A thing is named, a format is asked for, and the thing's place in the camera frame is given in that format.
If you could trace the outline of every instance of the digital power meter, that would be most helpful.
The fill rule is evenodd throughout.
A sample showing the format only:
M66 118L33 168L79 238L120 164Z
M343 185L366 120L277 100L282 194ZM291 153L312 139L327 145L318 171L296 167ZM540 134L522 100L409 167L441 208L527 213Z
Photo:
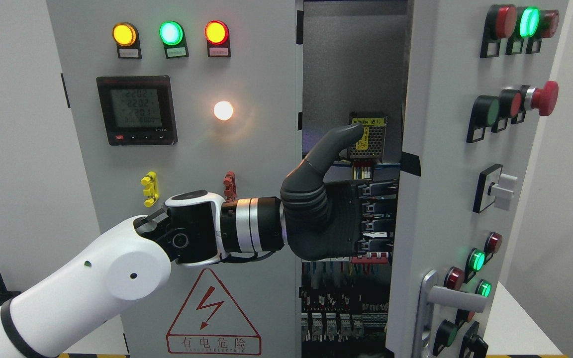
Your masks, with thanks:
M97 77L110 145L172 145L176 120L168 76Z

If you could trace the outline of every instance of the lightning bolt symbol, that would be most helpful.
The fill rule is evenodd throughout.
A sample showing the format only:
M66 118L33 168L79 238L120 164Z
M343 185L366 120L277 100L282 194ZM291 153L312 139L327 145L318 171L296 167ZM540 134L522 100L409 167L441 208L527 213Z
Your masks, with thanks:
M225 303L225 301L220 301L220 302L216 302L216 303L212 303L212 304L206 304L205 306L203 306L205 301L207 301L207 299L209 299L210 295L213 294L214 290L216 290L216 287L209 286L209 289L205 293L205 296L202 297L202 301L200 301L200 303L198 304L198 307L196 307L196 310L202 310L203 308L209 308L209 307L216 306L216 308L211 313L211 315L209 315L209 318L207 318L206 321L204 321L203 323L200 324L200 329L203 329L203 328L209 326L209 324L207 322L209 322L209 320L214 316L216 311L220 310L220 306L222 306L222 304Z

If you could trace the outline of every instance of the robotic arm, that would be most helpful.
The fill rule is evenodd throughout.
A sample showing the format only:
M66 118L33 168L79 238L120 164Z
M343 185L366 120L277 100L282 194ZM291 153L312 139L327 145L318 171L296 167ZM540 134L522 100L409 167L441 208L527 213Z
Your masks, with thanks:
M362 240L363 180L325 184L362 125L333 129L285 179L277 197L224 203L198 190L127 219L34 287L0 307L0 358L55 357L166 284L171 261L187 267L247 263L288 244L303 259L352 256ZM258 257L259 252L269 252ZM250 258L232 253L251 253Z

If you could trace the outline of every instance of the green indicator light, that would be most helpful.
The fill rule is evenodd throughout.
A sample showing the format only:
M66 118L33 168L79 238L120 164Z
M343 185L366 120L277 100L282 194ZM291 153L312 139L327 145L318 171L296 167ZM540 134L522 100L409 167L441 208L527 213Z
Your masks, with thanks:
M522 38L531 38L539 27L541 12L536 7L528 7L523 10L519 34Z
M163 22L159 34L165 45L175 46L183 40L183 28L175 21Z
M474 249L473 252L470 254L470 259L468 260L468 267L478 272L483 267L485 263L485 253L483 251Z
M492 284L482 279L477 286L477 294L482 295L483 297L488 297L489 293L492 291Z

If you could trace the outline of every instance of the white indicator light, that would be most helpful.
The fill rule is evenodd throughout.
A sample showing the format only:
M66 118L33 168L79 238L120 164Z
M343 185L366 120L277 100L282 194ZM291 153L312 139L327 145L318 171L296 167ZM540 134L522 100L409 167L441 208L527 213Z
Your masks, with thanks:
M221 100L213 107L213 115L220 120L229 120L234 115L234 107L226 100Z

